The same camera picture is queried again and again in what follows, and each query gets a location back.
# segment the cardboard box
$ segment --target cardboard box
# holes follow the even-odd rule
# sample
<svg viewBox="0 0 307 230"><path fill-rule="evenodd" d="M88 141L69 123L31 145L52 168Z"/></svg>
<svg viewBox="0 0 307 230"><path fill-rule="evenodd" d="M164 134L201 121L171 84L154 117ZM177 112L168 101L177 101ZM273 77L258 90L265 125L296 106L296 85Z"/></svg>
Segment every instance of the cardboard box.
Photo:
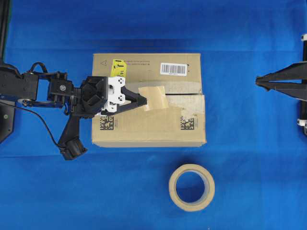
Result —
<svg viewBox="0 0 307 230"><path fill-rule="evenodd" d="M110 76L113 59L127 63L127 89L138 92L141 88L140 91L149 93L147 98L151 101L166 96L163 101L167 101L167 106L163 104L159 108L156 100L151 108L139 107L109 117L96 116L92 122L94 144L198 147L206 143L200 54L94 54L93 76ZM186 65L186 76L161 74L161 63Z"/></svg>

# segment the black cable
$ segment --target black cable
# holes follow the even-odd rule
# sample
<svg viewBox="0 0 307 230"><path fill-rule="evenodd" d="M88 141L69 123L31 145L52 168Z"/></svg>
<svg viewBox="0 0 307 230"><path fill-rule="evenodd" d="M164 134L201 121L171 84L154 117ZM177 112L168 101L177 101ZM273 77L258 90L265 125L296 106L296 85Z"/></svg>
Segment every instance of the black cable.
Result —
<svg viewBox="0 0 307 230"><path fill-rule="evenodd" d="M13 108L15 108L15 109L20 109L20 110L28 111L28 112L31 112L31 113L35 114L36 116L38 116L38 118L43 122L45 128L47 129L47 131L48 131L48 133L49 133L49 135L50 135L51 140L53 141L53 143L54 143L59 149L61 149L61 150L64 150L64 149L65 149L64 147L62 147L62 146L60 146L60 145L58 145L58 144L56 143L55 139L54 139L53 136L52 136L52 133L51 133L49 127L47 126L47 124L46 124L46 122L44 121L44 119L43 119L38 113L36 113L36 112L34 112L34 111L32 111L32 110L29 110L29 109L24 109L24 108L15 106L15 105L6 104L6 103L4 103L4 102L0 102L0 104L6 105L6 106L9 106L9 107L13 107Z"/></svg>

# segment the black mount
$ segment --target black mount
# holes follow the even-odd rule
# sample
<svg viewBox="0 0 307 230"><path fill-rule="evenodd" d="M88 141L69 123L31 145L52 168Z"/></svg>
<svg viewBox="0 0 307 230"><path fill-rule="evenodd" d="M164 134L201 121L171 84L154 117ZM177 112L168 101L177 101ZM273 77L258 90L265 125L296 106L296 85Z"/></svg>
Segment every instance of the black mount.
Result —
<svg viewBox="0 0 307 230"><path fill-rule="evenodd" d="M301 100L300 120L307 120L307 40L302 36L303 62L292 64L275 73L267 74L256 78L256 85L265 88L267 91L276 90ZM301 80L301 83L278 82L288 80ZM307 127L303 127L303 132L307 136Z"/></svg>

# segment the qr code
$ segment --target qr code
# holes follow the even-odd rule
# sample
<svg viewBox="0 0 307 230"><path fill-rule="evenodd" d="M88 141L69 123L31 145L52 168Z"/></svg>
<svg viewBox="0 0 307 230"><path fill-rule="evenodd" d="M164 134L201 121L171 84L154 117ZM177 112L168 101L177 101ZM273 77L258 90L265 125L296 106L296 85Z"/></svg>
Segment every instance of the qr code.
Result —
<svg viewBox="0 0 307 230"><path fill-rule="evenodd" d="M194 130L194 127L195 127L194 118L190 118L186 120L183 117L181 117L180 126L181 126L181 130Z"/></svg>
<svg viewBox="0 0 307 230"><path fill-rule="evenodd" d="M100 130L114 130L114 116L100 117Z"/></svg>

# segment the screw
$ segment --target screw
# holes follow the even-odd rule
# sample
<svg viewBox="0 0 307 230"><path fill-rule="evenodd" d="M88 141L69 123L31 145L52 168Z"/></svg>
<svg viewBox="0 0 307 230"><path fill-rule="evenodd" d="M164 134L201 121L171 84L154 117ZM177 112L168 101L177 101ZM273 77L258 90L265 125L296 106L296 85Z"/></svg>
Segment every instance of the screw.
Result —
<svg viewBox="0 0 307 230"><path fill-rule="evenodd" d="M65 91L65 90L66 90L66 86L65 86L65 85L60 85L60 86L59 86L59 89L60 89L61 91Z"/></svg>

